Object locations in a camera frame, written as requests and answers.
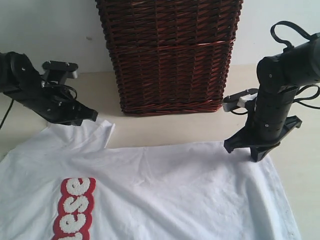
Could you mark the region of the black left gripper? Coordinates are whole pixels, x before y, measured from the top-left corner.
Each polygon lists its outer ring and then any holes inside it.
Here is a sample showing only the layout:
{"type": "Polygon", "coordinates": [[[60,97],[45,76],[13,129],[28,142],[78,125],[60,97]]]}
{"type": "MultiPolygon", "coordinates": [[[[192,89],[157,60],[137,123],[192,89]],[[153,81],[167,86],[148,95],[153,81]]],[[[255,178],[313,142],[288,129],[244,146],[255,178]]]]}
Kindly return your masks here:
{"type": "Polygon", "coordinates": [[[20,90],[14,100],[53,124],[81,125],[82,120],[95,122],[98,112],[77,102],[77,96],[73,87],[42,82],[40,87],[20,90]]]}

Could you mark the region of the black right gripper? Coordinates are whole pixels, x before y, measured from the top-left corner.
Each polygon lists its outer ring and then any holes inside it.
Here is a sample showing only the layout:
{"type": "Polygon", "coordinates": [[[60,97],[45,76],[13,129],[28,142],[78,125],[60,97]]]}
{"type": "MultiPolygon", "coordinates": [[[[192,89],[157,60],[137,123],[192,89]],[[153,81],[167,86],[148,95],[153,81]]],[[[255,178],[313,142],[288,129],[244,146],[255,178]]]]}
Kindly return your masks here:
{"type": "Polygon", "coordinates": [[[273,94],[260,87],[257,97],[245,103],[248,113],[244,127],[224,141],[226,151],[250,148],[252,160],[259,162],[278,147],[284,137],[302,124],[297,116],[288,116],[298,90],[290,87],[273,94]]]}

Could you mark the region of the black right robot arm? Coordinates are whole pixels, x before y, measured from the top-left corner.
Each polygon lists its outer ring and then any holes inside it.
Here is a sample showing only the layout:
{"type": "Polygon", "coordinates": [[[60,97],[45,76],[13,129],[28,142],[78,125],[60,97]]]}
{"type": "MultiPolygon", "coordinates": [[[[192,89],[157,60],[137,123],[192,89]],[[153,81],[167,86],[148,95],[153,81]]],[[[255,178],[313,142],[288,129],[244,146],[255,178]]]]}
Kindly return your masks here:
{"type": "Polygon", "coordinates": [[[228,153],[249,148],[255,162],[261,161],[278,147],[302,121],[289,116],[296,95],[320,82],[320,40],[310,40],[283,53],[264,57],[256,74],[259,88],[251,88],[227,96],[222,101],[225,112],[246,109],[247,120],[242,129],[224,141],[228,153]]]}

